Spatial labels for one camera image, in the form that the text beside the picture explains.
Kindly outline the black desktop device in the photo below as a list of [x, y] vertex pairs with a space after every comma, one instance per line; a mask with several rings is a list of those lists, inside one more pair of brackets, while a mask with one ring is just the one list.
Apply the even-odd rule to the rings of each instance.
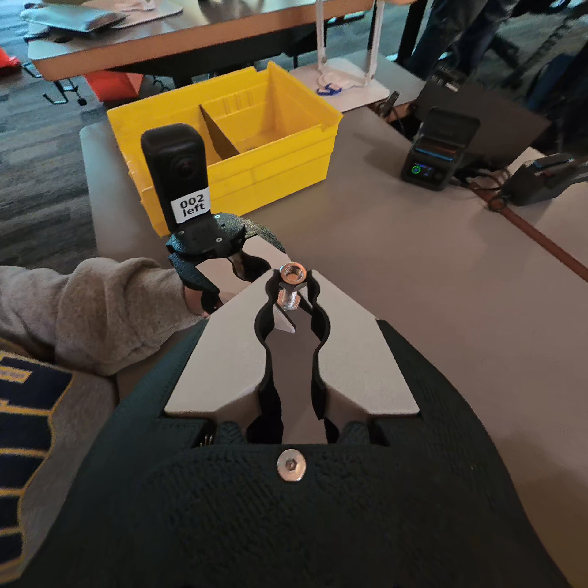
[[587, 156], [560, 152], [522, 164], [504, 183], [502, 197], [523, 207], [553, 200], [581, 182], [587, 182]]

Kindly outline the person's left hand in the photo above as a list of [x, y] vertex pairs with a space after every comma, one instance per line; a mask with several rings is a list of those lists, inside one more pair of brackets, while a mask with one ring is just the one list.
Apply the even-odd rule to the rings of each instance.
[[187, 310], [194, 315], [201, 316], [202, 318], [209, 318], [210, 313], [206, 312], [202, 306], [203, 292], [201, 290], [190, 289], [186, 286], [184, 286], [183, 290]]

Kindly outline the person's left forearm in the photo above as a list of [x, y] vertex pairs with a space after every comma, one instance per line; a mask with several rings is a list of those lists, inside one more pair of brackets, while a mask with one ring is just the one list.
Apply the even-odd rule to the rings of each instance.
[[26, 356], [112, 376], [203, 319], [173, 269], [148, 258], [92, 258], [68, 275], [1, 266], [1, 341]]

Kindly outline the red plastic bin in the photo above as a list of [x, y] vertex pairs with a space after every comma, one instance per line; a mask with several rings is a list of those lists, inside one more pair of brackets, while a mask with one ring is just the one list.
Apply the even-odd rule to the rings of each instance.
[[84, 75], [101, 103], [132, 100], [139, 96], [143, 74], [101, 70]]

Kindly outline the black label printer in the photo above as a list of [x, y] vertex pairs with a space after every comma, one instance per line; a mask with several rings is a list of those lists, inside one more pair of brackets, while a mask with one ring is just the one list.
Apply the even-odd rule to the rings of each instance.
[[427, 190], [444, 190], [480, 126], [477, 117], [430, 109], [411, 144], [400, 179]]

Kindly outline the wooden background table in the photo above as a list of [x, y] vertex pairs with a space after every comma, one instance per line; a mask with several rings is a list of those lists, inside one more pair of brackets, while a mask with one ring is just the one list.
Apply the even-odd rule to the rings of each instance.
[[52, 33], [28, 44], [48, 81], [113, 70], [188, 77], [279, 55], [299, 27], [315, 31], [314, 1], [178, 1], [180, 14], [89, 38]]

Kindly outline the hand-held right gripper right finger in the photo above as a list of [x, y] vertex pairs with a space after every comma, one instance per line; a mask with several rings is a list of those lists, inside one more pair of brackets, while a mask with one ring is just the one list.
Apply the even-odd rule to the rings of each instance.
[[317, 270], [309, 272], [312, 406], [326, 430], [351, 422], [413, 417], [420, 410], [375, 315]]

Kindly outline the white cloth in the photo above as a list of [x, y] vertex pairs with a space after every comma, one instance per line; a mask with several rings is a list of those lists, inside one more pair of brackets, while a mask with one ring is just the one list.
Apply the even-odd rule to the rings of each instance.
[[349, 72], [332, 68], [320, 70], [316, 93], [322, 97], [332, 97], [353, 88], [363, 88], [365, 77], [357, 77]]

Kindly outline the grey pouch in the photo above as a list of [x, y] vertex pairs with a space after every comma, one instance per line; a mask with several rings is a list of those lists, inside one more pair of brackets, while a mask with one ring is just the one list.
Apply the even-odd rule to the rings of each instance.
[[20, 13], [21, 19], [50, 28], [78, 33], [92, 33], [121, 23], [127, 14], [70, 4], [29, 5]]

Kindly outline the silver hex nut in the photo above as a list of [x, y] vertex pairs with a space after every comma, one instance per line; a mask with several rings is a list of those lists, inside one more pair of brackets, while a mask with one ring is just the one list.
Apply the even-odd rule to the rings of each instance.
[[280, 268], [282, 288], [297, 291], [305, 285], [306, 278], [306, 269], [300, 263], [287, 262]]

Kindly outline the instruction sheet on stand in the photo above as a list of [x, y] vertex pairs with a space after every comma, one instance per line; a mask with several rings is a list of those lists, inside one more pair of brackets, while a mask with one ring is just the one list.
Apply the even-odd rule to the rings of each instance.
[[319, 73], [323, 68], [343, 70], [357, 77], [365, 77], [366, 84], [363, 88], [353, 88], [337, 96], [323, 97], [341, 113], [391, 102], [393, 96], [396, 96], [396, 100], [392, 102], [392, 106], [402, 107], [416, 100], [425, 86], [425, 81], [379, 53], [386, 3], [375, 1], [373, 35], [368, 50], [329, 59], [326, 53], [324, 3], [315, 1], [317, 63], [294, 68], [290, 73], [315, 94]]

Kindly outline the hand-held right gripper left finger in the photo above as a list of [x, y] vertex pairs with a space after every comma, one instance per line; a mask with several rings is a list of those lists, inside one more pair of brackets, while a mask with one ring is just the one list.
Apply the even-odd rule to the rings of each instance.
[[266, 344], [275, 328], [279, 290], [270, 269], [207, 321], [164, 408], [170, 417], [236, 422], [247, 429], [260, 418], [283, 429], [282, 408]]

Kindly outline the black laptop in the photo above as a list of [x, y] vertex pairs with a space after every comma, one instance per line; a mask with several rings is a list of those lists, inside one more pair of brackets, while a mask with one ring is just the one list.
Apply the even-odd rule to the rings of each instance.
[[415, 100], [415, 115], [422, 121], [434, 107], [477, 118], [481, 125], [467, 155], [497, 168], [510, 165], [552, 124], [477, 82], [427, 81]]

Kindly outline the yellow plastic bin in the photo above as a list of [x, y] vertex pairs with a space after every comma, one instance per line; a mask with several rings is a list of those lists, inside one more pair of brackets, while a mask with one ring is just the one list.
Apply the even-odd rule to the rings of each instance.
[[205, 143], [213, 213], [238, 216], [326, 179], [342, 114], [275, 63], [231, 72], [116, 107], [107, 113], [143, 209], [168, 235], [140, 146], [143, 133], [173, 123]]

